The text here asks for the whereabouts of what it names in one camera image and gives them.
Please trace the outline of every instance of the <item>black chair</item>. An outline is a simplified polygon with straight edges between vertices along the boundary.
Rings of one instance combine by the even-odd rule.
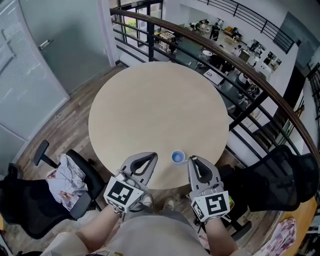
[[[297,156],[279,145],[259,162],[235,168],[244,201],[251,212],[294,211],[319,187],[319,167],[312,154]]]
[[[37,166],[43,160],[53,168],[59,164],[45,155],[49,143],[44,140],[38,147],[34,164]],[[97,171],[74,150],[66,153],[85,173],[84,182],[88,191],[82,194],[71,211],[52,196],[45,179],[22,180],[5,177],[0,181],[0,213],[8,224],[18,224],[33,239],[40,239],[59,222],[69,219],[76,221],[87,210],[94,210],[98,206],[96,199],[102,192],[105,182]]]
[[[222,222],[226,227],[235,228],[236,232],[231,235],[235,241],[252,226],[250,221],[243,226],[237,222],[248,207],[251,212],[294,211],[317,193],[320,181],[313,155],[294,155],[286,145],[277,146],[247,168],[235,167],[234,170],[224,165],[218,170],[224,190],[228,190],[234,201],[234,207],[227,214],[231,222],[224,219]]]

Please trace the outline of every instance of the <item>glass door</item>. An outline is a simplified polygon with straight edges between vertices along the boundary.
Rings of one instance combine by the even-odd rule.
[[[34,42],[68,93],[111,68],[95,1],[20,0],[20,5]]]
[[[150,15],[150,6],[148,7],[137,7],[137,13],[138,14],[144,14],[144,15]],[[147,23],[143,20],[138,20],[137,28],[141,29],[143,31],[147,31]],[[146,42],[147,41],[147,35],[145,33],[138,31],[138,39]],[[144,45],[141,42],[138,42],[138,47]]]

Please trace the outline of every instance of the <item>cloth on chair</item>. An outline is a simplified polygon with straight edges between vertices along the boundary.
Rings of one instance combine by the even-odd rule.
[[[80,196],[88,191],[87,184],[83,182],[85,177],[85,173],[72,158],[62,154],[60,165],[57,169],[48,172],[46,181],[54,199],[70,211]]]
[[[254,256],[280,256],[296,241],[297,225],[294,218],[281,221],[271,239]]]

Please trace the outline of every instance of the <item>wooden floor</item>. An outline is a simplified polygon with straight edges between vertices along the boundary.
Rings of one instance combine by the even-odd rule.
[[[44,162],[41,162],[39,166],[33,164],[32,158],[42,140],[49,141],[50,145],[46,154],[55,162],[59,162],[60,154],[66,153],[69,149],[74,149],[85,159],[93,159],[95,161],[94,168],[105,181],[109,180],[111,173],[99,161],[90,143],[88,118],[92,102],[100,88],[107,80],[124,68],[124,66],[118,65],[107,75],[96,78],[86,86],[77,89],[71,95],[71,99],[44,125],[17,162],[17,165],[23,170],[23,178],[25,180],[44,179],[47,172],[51,170],[51,167]],[[216,165],[221,166],[224,164],[241,167],[241,164],[227,150],[223,152]],[[175,189],[152,190],[151,193],[155,199],[155,209],[160,210],[165,199],[173,195],[179,200],[177,210],[192,223],[194,214],[190,203],[185,197],[189,191],[189,185]],[[106,205],[102,195],[100,195],[98,203],[100,206]],[[19,225],[6,225],[4,238],[13,254],[16,254],[18,251],[23,251],[24,253],[43,251],[58,233],[76,231],[98,213],[97,210],[92,210],[88,211],[78,221],[64,220],[39,240],[33,240],[28,237]],[[243,224],[247,220],[250,220],[252,228],[237,244],[241,248],[247,249],[250,253],[254,253],[261,247],[265,235],[274,226],[273,224],[278,218],[279,212],[252,213],[247,211],[238,222]]]

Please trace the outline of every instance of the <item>small cup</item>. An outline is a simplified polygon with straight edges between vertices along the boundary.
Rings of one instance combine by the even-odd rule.
[[[182,164],[183,162],[185,162],[185,158],[186,158],[186,155],[181,150],[175,150],[171,154],[171,160],[175,164]]]

